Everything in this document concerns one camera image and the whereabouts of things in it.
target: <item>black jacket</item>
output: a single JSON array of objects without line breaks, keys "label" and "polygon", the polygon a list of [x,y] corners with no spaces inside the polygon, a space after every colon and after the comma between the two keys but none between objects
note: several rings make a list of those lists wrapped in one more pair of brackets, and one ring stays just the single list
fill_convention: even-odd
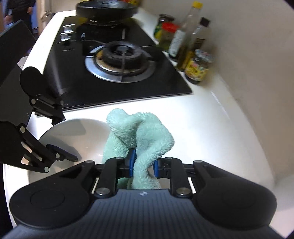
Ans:
[{"label": "black jacket", "polygon": [[5,10],[5,16],[8,15],[9,9],[12,9],[12,15],[14,13],[26,12],[29,7],[33,7],[36,0],[8,0]]}]

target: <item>white bowl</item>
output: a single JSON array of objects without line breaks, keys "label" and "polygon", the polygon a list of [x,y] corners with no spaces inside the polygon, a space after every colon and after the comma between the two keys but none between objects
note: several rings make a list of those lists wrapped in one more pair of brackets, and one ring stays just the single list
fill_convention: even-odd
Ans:
[{"label": "white bowl", "polygon": [[78,157],[78,162],[55,161],[48,173],[28,171],[29,183],[67,169],[82,161],[93,160],[102,163],[102,155],[110,128],[105,122],[94,119],[72,119],[50,128],[39,141],[52,144]]}]

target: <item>black glass stovetop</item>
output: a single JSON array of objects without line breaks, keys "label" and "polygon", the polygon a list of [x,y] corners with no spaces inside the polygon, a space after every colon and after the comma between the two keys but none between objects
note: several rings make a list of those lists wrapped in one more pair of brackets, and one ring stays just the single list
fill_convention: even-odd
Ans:
[{"label": "black glass stovetop", "polygon": [[[103,45],[102,43],[121,40],[124,35],[124,41],[139,47],[155,44],[132,19],[115,27],[91,26],[79,24],[79,21],[78,16],[64,19],[44,68],[44,75],[49,83],[61,95],[63,109],[192,93],[170,61],[158,50],[156,70],[143,81],[114,83],[92,75],[85,67],[85,57],[92,49]],[[69,44],[64,44],[60,41],[59,34],[63,32],[63,26],[69,24],[76,24],[75,34]]]}]

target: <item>gas stove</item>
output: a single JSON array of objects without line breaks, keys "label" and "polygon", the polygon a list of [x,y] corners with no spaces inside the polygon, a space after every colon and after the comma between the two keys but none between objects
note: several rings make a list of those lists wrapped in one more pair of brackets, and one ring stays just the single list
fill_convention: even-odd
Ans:
[{"label": "gas stove", "polygon": [[63,110],[192,93],[133,19],[101,26],[66,17],[43,74],[61,96]]}]

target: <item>frying pan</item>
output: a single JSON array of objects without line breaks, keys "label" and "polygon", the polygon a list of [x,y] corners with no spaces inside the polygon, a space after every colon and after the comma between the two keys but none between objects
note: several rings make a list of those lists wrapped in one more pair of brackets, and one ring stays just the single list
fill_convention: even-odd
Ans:
[{"label": "frying pan", "polygon": [[132,17],[137,12],[137,6],[122,1],[91,0],[76,5],[78,16],[102,22],[120,21]]}]

